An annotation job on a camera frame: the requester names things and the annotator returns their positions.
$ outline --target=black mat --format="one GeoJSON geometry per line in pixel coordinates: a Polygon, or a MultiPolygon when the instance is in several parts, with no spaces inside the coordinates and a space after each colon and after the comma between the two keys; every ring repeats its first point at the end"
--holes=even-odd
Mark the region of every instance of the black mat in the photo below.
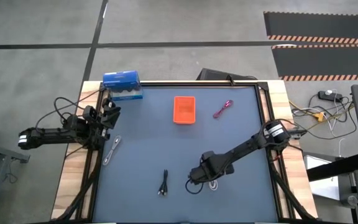
{"type": "Polygon", "coordinates": [[[264,12],[268,38],[358,44],[358,15],[264,12]]]}
{"type": "Polygon", "coordinates": [[[285,81],[358,80],[358,44],[273,46],[285,81]]]}

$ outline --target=gray tabletop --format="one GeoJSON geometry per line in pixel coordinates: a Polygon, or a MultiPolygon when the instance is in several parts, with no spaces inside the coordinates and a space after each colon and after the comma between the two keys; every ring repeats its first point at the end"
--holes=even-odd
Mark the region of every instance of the gray tabletop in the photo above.
{"type": "MultiPolygon", "coordinates": [[[[198,195],[185,190],[190,170],[202,153],[224,153],[260,129],[253,87],[144,88],[144,99],[116,102],[122,107],[111,140],[122,139],[110,163],[102,166],[94,222],[275,222],[277,214],[264,150],[234,164],[235,173],[204,185],[198,195]],[[173,123],[173,98],[196,98],[196,123],[173,123]],[[227,100],[234,104],[213,119],[227,100]],[[158,195],[163,170],[169,171],[168,195],[158,195]]],[[[190,185],[197,191],[200,185],[190,185]]]]}

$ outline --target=orange container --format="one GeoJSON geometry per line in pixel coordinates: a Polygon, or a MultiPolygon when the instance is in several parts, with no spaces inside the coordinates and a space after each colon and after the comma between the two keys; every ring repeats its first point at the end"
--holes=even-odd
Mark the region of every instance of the orange container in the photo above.
{"type": "Polygon", "coordinates": [[[194,96],[175,96],[173,122],[176,124],[194,124],[196,122],[196,98],[194,96]]]}

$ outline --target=concrete floor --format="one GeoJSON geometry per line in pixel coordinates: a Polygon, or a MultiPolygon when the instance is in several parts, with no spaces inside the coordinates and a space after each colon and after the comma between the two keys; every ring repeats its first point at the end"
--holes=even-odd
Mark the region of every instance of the concrete floor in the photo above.
{"type": "MultiPolygon", "coordinates": [[[[90,43],[101,0],[0,0],[0,44],[90,43]]],[[[263,11],[358,14],[358,0],[110,0],[99,42],[159,42],[203,40],[267,40],[263,11]]],[[[17,134],[52,110],[53,99],[77,99],[89,49],[0,50],[0,146],[19,150],[17,134]]],[[[207,67],[259,79],[277,79],[269,47],[172,49],[98,49],[90,80],[104,72],[138,70],[142,80],[194,80],[207,67]]],[[[288,82],[289,98],[306,106],[319,90],[337,89],[348,95],[348,82],[288,82]]],[[[317,100],[316,104],[329,106],[317,100]]],[[[311,118],[297,120],[309,126],[311,118]]],[[[42,123],[60,125],[57,116],[42,123]]],[[[336,134],[352,129],[338,124],[336,134]]],[[[314,129],[329,136],[324,124],[314,129]]],[[[306,135],[305,151],[337,155],[339,140],[306,135]]],[[[4,184],[0,193],[0,223],[41,222],[50,218],[63,164],[65,145],[28,151],[28,164],[13,163],[19,180],[4,184]]],[[[358,153],[358,132],[346,136],[342,156],[358,153]]],[[[350,211],[316,198],[326,221],[351,222],[350,211]]]]}

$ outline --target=blue container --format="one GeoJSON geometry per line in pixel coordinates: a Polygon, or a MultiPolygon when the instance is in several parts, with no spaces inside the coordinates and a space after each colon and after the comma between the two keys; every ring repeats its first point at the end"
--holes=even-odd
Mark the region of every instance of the blue container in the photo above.
{"type": "Polygon", "coordinates": [[[111,90],[112,100],[143,99],[143,91],[137,71],[105,73],[103,85],[111,90]]]}

